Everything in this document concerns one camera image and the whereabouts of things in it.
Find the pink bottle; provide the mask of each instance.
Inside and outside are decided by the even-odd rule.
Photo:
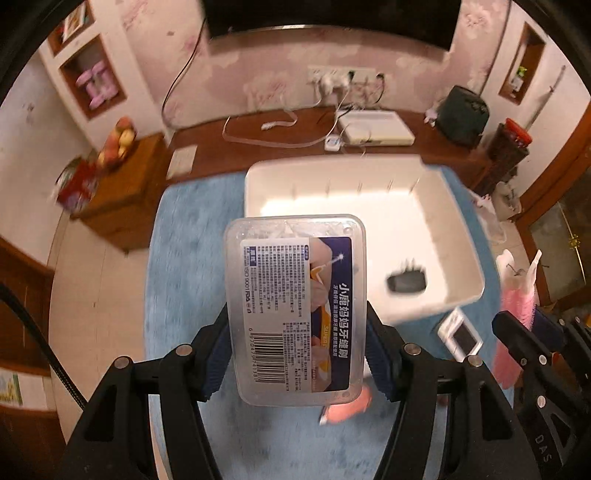
[[[101,60],[94,67],[92,67],[92,73],[97,79],[100,92],[105,97],[105,99],[111,100],[119,93],[117,84],[115,83],[113,76],[107,68],[104,60]]]
[[[86,70],[82,72],[78,79],[76,80],[76,86],[78,88],[85,87],[86,93],[90,97],[90,104],[89,107],[91,110],[99,107],[105,102],[105,97],[102,93],[99,92],[99,89],[96,87],[93,78],[92,72],[90,70]]]
[[[515,260],[508,250],[496,259],[502,285],[501,311],[512,313],[530,331],[534,322],[536,271],[541,256],[542,252],[538,250],[525,275],[515,275]],[[521,367],[513,360],[507,347],[497,342],[492,374],[501,388],[513,387],[520,373]]]

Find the wall outlet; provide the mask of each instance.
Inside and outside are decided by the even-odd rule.
[[[375,69],[368,67],[331,67],[321,65],[308,65],[308,82],[319,82],[324,75],[342,78],[353,72],[351,83],[373,82],[378,74]]]

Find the product label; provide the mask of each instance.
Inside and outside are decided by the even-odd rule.
[[[252,377],[270,391],[347,390],[351,239],[241,242],[242,305]]]

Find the red container lid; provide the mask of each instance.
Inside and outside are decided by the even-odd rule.
[[[528,132],[523,130],[523,128],[521,128],[517,122],[511,120],[510,118],[505,120],[505,128],[517,135],[526,146],[534,141]]]

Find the glass door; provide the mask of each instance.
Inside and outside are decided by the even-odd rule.
[[[591,167],[530,226],[552,302],[591,281]]]

